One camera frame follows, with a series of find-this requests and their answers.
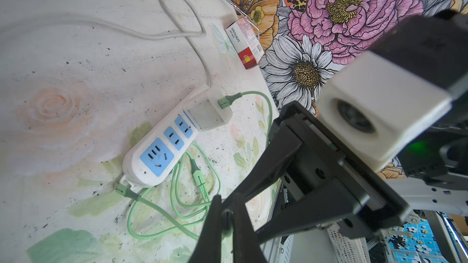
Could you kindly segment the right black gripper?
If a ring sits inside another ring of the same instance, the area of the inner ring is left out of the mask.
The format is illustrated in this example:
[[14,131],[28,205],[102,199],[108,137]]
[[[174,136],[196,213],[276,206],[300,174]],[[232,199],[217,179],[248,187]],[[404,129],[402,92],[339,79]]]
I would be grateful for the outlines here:
[[256,231],[259,243],[339,223],[351,239],[402,226],[409,204],[297,101],[281,109],[273,138],[236,195],[248,202],[281,176],[294,202]]

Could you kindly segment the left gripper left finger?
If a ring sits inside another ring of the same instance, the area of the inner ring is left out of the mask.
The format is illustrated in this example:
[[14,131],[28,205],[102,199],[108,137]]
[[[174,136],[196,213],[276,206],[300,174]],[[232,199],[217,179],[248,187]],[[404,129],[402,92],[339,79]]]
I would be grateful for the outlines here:
[[221,262],[222,211],[221,196],[214,196],[189,263]]

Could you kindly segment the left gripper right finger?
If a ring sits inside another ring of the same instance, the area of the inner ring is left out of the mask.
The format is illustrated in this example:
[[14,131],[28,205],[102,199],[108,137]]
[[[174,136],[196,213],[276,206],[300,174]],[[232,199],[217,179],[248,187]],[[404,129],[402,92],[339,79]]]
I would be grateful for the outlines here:
[[234,263],[266,263],[241,194],[234,194],[232,209]]

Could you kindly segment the white usb charger adapter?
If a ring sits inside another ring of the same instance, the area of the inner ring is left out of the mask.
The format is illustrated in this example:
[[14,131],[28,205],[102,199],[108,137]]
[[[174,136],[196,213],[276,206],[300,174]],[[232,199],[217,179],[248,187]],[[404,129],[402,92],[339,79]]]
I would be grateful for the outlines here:
[[183,111],[198,131],[204,132],[227,125],[232,117],[230,108],[221,108],[216,98],[194,97],[184,106]]

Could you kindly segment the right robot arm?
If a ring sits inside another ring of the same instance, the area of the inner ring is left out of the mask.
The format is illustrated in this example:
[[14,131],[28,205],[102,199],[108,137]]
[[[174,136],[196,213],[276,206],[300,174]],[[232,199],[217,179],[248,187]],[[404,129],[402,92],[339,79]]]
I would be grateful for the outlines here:
[[411,207],[447,209],[434,194],[468,193],[468,18],[409,17],[323,87],[319,113],[297,101],[223,202],[236,240],[338,223],[350,238],[397,226]]

